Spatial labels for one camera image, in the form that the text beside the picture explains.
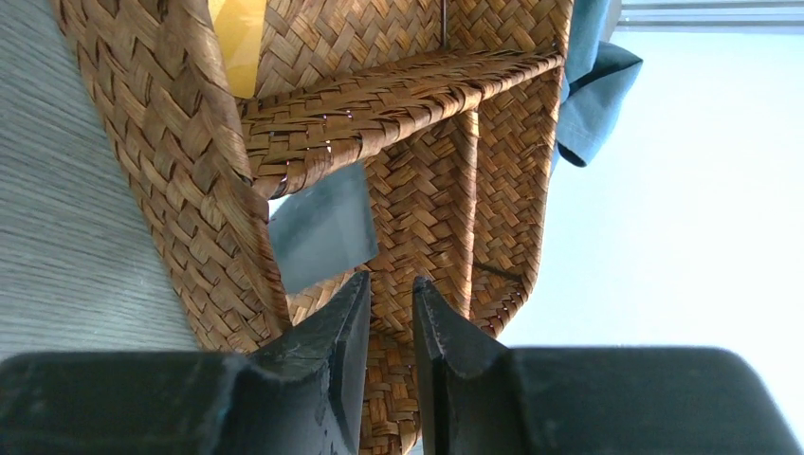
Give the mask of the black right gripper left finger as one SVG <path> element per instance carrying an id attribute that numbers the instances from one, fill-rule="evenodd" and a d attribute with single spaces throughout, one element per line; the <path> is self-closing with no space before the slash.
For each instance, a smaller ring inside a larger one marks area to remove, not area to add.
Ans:
<path id="1" fill-rule="evenodd" d="M 250 355 L 45 352 L 1 365 L 5 454 L 355 454 L 370 278 Z"/>

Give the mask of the blue-grey crumpled cloth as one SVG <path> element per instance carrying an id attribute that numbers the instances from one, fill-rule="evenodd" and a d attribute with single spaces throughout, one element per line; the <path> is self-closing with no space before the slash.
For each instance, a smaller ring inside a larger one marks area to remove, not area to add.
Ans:
<path id="1" fill-rule="evenodd" d="M 585 167 L 610 137 L 643 59 L 610 42 L 618 1 L 574 2 L 551 168 Z"/>

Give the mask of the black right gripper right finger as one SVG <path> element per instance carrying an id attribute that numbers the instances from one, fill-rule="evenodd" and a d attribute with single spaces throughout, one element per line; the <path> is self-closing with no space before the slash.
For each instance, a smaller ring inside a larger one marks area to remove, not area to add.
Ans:
<path id="1" fill-rule="evenodd" d="M 412 289 L 427 454 L 797 454 L 757 373 L 704 347 L 508 348 Z"/>

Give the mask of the woven wicker divided basket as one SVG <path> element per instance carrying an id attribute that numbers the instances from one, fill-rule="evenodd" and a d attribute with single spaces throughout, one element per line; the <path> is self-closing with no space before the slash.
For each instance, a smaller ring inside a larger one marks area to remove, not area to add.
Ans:
<path id="1" fill-rule="evenodd" d="M 573 3 L 265 1 L 251 96 L 209 1 L 52 8 L 198 343 L 254 352 L 368 272 L 358 452 L 410 452 L 414 280 L 491 336 L 535 287 Z M 293 290 L 267 207 L 350 165 L 378 254 Z"/>

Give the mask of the orange credit card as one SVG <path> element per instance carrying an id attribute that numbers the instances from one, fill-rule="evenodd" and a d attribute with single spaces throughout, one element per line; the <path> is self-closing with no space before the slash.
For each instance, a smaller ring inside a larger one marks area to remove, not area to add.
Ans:
<path id="1" fill-rule="evenodd" d="M 210 18 L 218 37 L 232 94 L 255 94 L 265 19 L 265 0 L 209 0 Z"/>

